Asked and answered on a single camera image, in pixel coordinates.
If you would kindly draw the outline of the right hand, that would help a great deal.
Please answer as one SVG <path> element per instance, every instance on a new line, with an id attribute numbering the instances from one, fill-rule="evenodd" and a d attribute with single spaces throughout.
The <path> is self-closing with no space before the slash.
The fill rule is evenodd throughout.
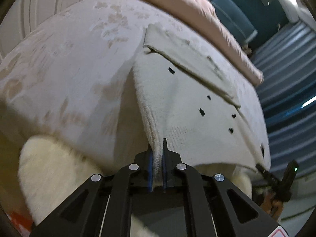
<path id="1" fill-rule="evenodd" d="M 258 192 L 256 201 L 257 205 L 261 207 L 265 213 L 269 214 L 274 220 L 279 221 L 284 204 L 275 198 L 273 191 L 265 189 L 262 192 Z"/>

